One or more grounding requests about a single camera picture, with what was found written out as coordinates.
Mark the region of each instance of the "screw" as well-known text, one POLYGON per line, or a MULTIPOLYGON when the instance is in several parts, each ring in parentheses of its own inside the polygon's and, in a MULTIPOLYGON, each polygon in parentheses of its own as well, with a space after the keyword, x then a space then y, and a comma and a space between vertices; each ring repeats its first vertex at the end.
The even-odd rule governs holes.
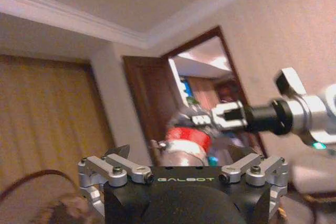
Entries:
POLYGON ((114 166, 112 172, 114 174, 121 174, 122 173, 122 168, 120 166, 114 166))
POLYGON ((147 185, 150 185, 154 181, 154 175, 152 173, 147 173, 143 179, 147 185))
POLYGON ((261 172, 260 166, 258 166, 258 165, 251 166, 250 170, 254 174, 259 174, 261 172))
POLYGON ((220 182, 222 182, 223 184, 229 184, 230 183, 230 177, 227 176, 226 174, 220 174, 218 176, 218 179, 220 182))

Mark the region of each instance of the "black cylindrical joint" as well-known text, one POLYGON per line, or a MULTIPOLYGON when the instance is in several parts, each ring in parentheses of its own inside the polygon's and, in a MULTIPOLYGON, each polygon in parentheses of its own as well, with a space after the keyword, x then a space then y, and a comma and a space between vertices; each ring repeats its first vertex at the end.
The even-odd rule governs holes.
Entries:
POLYGON ((273 106, 244 107, 247 130, 250 132, 273 131, 278 125, 277 112, 273 106))
POLYGON ((240 109, 234 109, 229 112, 225 112, 223 117, 226 121, 240 120, 244 118, 240 109))
POLYGON ((276 135, 290 132, 293 116, 284 100, 274 100, 269 106, 244 107, 247 131, 271 131, 276 135))

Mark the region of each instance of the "blue object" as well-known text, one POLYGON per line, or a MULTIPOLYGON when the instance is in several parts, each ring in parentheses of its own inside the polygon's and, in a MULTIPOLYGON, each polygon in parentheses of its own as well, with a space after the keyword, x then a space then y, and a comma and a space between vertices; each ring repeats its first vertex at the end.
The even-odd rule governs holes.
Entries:
POLYGON ((210 156, 210 157, 208 157, 208 163, 209 163, 209 166, 217 166, 218 158, 210 156))
POLYGON ((313 143, 313 147, 315 149, 318 149, 318 150, 323 150, 323 149, 327 148, 324 144, 319 143, 319 142, 313 143))
POLYGON ((185 86, 185 91, 189 97, 193 97, 194 94, 193 94, 193 91, 191 90, 190 88, 190 85, 189 85, 189 82, 187 81, 187 79, 182 79, 181 82, 184 84, 185 86))

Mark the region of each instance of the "silver metal arm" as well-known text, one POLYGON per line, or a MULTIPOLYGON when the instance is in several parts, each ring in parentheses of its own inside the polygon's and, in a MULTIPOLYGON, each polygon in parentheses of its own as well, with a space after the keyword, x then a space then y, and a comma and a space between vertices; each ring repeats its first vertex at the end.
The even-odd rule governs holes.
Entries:
POLYGON ((336 144, 336 84, 318 95, 307 95, 293 68, 284 68, 275 79, 284 99, 268 106, 243 107, 237 102, 218 104, 212 116, 222 131, 272 131, 277 135, 292 132, 313 147, 336 144))
POLYGON ((105 160, 111 165, 120 166, 125 169, 135 183, 150 184, 153 182, 154 176, 148 166, 138 165, 117 154, 110 154, 105 160))
POLYGON ((245 174, 246 183, 251 186, 271 184, 269 199, 269 219, 275 214, 280 197, 287 193, 288 163, 281 157, 269 157, 263 161, 259 155, 251 153, 237 162, 222 167, 219 179, 224 184, 237 183, 245 174))

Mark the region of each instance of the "open door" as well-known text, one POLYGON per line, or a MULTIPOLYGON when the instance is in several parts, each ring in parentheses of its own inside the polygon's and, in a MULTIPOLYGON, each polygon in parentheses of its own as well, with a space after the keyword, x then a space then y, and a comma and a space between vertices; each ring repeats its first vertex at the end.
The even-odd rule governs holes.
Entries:
MULTIPOLYGON (((166 125, 182 106, 168 59, 124 56, 126 77, 133 95, 143 132, 150 140, 164 140, 166 125)), ((153 150, 152 161, 159 163, 153 150)))

